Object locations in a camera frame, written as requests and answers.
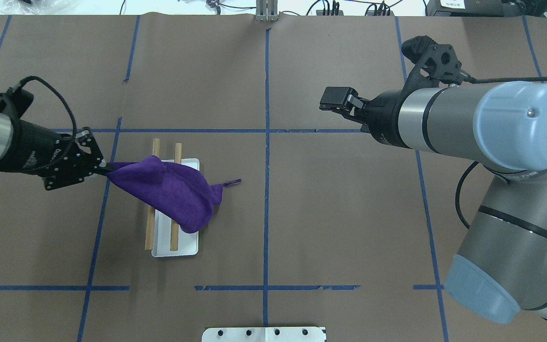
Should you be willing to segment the grey robot arm Robotiq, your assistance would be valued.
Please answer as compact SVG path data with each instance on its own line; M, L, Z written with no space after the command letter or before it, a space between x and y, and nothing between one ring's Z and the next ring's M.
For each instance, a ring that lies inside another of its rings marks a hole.
M478 162L493 180L443 287L498 324L521 310L547 321L547 84L424 87L362 99L329 86L319 107L376 141Z

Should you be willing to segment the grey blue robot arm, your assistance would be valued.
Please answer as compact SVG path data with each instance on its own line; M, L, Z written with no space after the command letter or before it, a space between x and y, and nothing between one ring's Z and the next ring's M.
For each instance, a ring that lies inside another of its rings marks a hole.
M0 100L0 172L36 175L54 190L111 171L90 128L57 133L22 120L13 104Z

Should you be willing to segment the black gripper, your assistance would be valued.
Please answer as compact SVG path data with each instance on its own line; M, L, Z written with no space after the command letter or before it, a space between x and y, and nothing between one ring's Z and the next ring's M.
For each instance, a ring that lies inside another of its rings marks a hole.
M24 120L19 122L9 146L9 168L39 176L47 190L115 171L113 163L105 162L88 126L75 135L60 134Z

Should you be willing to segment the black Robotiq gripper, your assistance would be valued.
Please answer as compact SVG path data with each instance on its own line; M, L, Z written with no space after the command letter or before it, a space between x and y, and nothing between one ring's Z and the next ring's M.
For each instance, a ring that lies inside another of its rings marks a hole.
M372 100L359 97L353 87L328 86L319 109L337 114L349 114L349 120L362 125L362 131L371 134L384 145L408 149L399 132L399 114L406 96L400 90L385 91Z

